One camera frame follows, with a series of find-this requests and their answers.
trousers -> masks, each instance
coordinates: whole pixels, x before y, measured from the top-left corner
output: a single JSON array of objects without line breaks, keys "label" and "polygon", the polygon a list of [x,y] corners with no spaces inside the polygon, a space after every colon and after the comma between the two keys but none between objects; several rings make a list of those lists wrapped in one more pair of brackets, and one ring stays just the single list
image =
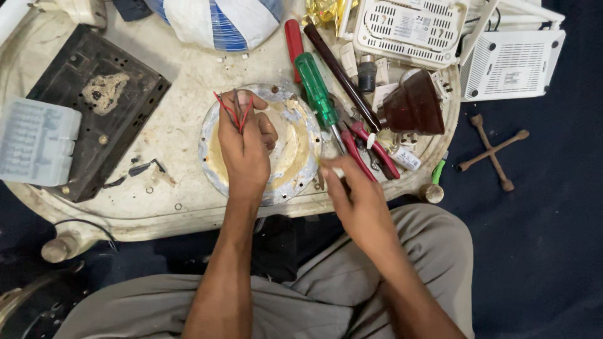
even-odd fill
[{"label": "trousers", "polygon": [[[428,204],[391,211],[400,243],[421,280],[469,339],[473,243],[467,226]],[[202,276],[161,274],[91,294],[68,315],[55,339],[180,338]],[[394,338],[381,298],[382,278],[343,235],[300,267],[295,282],[252,276],[254,339]]]}]

circular metal plate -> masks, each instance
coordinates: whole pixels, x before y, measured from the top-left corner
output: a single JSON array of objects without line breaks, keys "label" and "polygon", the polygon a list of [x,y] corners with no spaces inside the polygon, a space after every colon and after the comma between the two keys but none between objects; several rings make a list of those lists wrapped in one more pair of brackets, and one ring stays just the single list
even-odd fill
[{"label": "circular metal plate", "polygon": [[[287,167],[285,165],[284,168],[276,172],[274,172],[275,169],[273,168],[273,173],[270,174],[267,189],[262,197],[261,206],[283,203],[301,193],[310,184],[318,169],[316,159],[320,156],[323,146],[318,121],[305,102],[298,100],[293,92],[285,90],[283,87],[270,84],[251,84],[238,89],[251,90],[268,102],[271,109],[276,108],[278,110],[278,112],[272,113],[278,114],[277,118],[280,118],[282,122],[281,124],[276,124],[273,121],[279,133],[279,140],[270,154],[272,162],[279,161],[279,157],[284,156],[287,152],[291,153],[291,147],[301,146],[306,148],[303,144],[308,146],[308,152],[295,152],[294,159],[287,161],[288,164],[303,164],[301,169],[298,166],[291,165]],[[288,108],[287,101],[290,99],[295,99],[298,105],[289,105]],[[216,162],[222,162],[222,160],[211,156],[212,143],[217,142],[215,137],[215,133],[217,132],[214,131],[214,128],[217,128],[219,107],[219,102],[216,101],[203,120],[201,136],[199,138],[199,160],[209,182],[220,193],[228,197],[228,180],[224,176],[221,177],[217,170],[219,167],[217,167],[218,164]],[[303,127],[307,131],[307,134],[296,133],[296,129],[291,128],[291,126]]]}]

screwdriver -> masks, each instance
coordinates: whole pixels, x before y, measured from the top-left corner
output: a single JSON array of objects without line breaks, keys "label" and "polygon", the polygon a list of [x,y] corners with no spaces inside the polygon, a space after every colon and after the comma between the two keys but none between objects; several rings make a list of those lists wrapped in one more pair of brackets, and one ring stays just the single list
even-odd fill
[{"label": "screwdriver", "polygon": [[331,131],[337,140],[341,154],[346,155],[346,146],[337,129],[339,116],[329,101],[329,91],[318,71],[312,54],[305,52],[298,55],[295,58],[295,68],[302,77],[301,82],[308,95],[308,104],[312,110],[316,111],[319,124],[324,129]]}]

black wire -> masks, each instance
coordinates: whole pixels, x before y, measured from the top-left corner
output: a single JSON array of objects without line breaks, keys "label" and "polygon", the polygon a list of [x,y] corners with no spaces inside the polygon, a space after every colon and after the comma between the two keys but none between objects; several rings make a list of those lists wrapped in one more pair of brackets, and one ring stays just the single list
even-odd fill
[{"label": "black wire", "polygon": [[109,246],[115,251],[118,252],[117,250],[117,246],[116,246],[116,242],[117,240],[115,240],[115,238],[113,237],[113,235],[111,233],[109,233],[108,230],[106,230],[103,226],[99,226],[91,221],[88,220],[84,220],[84,219],[67,219],[67,220],[61,220],[58,223],[54,223],[52,226],[56,226],[56,225],[60,225],[60,224],[64,224],[64,223],[68,223],[71,221],[77,221],[80,223],[84,223],[84,224],[88,224],[90,226],[94,226],[97,229],[101,230],[103,233],[105,233],[105,235],[109,238]]},{"label": "black wire", "polygon": [[496,12],[498,13],[498,22],[496,23],[496,26],[494,26],[495,32],[498,30],[498,25],[500,25],[500,11],[498,10],[498,7],[496,7]]}]

clear plastic box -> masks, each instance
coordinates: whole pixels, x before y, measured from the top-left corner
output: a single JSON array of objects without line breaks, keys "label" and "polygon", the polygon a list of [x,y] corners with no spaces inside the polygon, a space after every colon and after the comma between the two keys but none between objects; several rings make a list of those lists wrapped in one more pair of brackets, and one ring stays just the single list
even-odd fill
[{"label": "clear plastic box", "polygon": [[16,98],[0,116],[0,179],[40,186],[67,183],[81,113]]}]

